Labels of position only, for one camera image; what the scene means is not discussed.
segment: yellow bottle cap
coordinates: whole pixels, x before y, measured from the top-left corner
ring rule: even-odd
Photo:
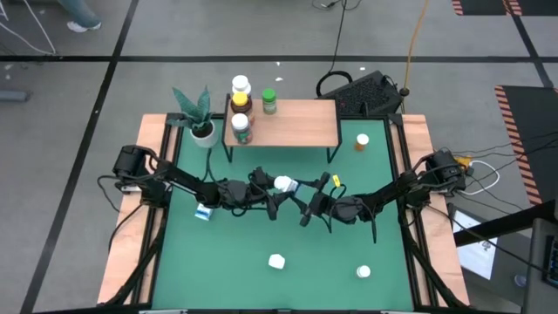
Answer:
[[[245,92],[235,92],[233,103],[237,106],[244,106],[248,103],[248,95]]]
[[[333,184],[335,184],[336,188],[341,187],[341,180],[339,180],[339,176],[337,174],[333,174]]]

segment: green bottle cap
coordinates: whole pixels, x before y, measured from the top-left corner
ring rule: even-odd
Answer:
[[[276,101],[276,91],[272,90],[271,88],[264,89],[262,92],[262,100],[265,102]]]

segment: wooden table edge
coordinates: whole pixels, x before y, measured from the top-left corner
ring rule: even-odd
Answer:
[[[162,136],[165,127],[165,114],[145,114],[139,128],[137,145],[152,148],[155,152],[159,152]],[[416,162],[418,158],[430,153],[432,142],[426,119],[424,115],[404,115],[405,137],[411,162]],[[397,131],[393,132],[394,126],[391,126],[391,136],[393,138],[396,160],[398,169],[403,169],[403,161],[401,148],[398,142]],[[173,127],[171,137],[169,139],[169,149],[167,151],[167,159],[171,160],[174,152],[177,130]],[[445,199],[441,195],[432,195],[432,205],[440,210],[446,209]],[[124,195],[120,205],[120,214],[118,222],[139,204],[140,195],[138,193]],[[465,304],[469,304],[468,295],[466,293],[465,281],[459,264],[457,248],[453,240],[453,231],[451,223],[441,214],[431,210],[423,210],[422,217],[425,224],[426,241],[428,251],[431,258],[433,268],[439,273],[448,288],[453,291],[456,297]],[[135,268],[139,261],[140,246],[146,228],[147,210],[141,209],[138,214],[129,220],[129,223],[122,227],[122,230],[115,236],[112,250],[108,256],[105,267],[105,274],[99,291],[98,303],[102,303],[114,296],[122,283],[129,277],[131,271]],[[159,227],[160,213],[157,213],[155,223],[153,224],[153,236]],[[428,305],[428,291],[426,289],[426,281],[424,271],[415,261],[417,270],[419,293],[423,305]],[[153,261],[146,269],[143,279],[143,289],[139,296],[141,303],[148,302],[149,292],[151,289],[151,278],[153,276]]]

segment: black keyboard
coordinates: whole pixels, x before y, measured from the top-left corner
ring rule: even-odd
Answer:
[[[375,71],[352,83],[328,92],[319,99],[334,99],[341,114],[395,113],[401,105],[396,86]]]
[[[558,288],[558,240],[555,236],[549,236],[547,240],[545,270],[548,273],[542,274],[542,280]]]

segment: striped tape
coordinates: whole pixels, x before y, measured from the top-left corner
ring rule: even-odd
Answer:
[[[533,173],[531,172],[531,167],[529,166],[529,159],[525,155],[525,148],[523,148],[520,134],[517,132],[514,114],[510,110],[506,91],[504,91],[504,87],[500,85],[494,87],[494,91],[496,92],[496,100],[498,100],[498,106],[500,107],[502,118],[504,119],[504,124],[506,125],[507,135],[512,142],[512,150],[515,153],[515,159],[517,160],[517,165],[520,168],[520,174],[523,184],[525,185],[527,198],[532,205],[541,204],[542,200],[539,195],[539,189],[534,181]]]
[[[461,0],[452,0],[453,10],[455,10],[455,14],[462,16],[463,15],[463,7],[461,7]]]
[[[506,10],[507,16],[521,16],[523,15],[523,11],[521,10],[520,4],[517,0],[502,0],[504,4],[504,9]]]

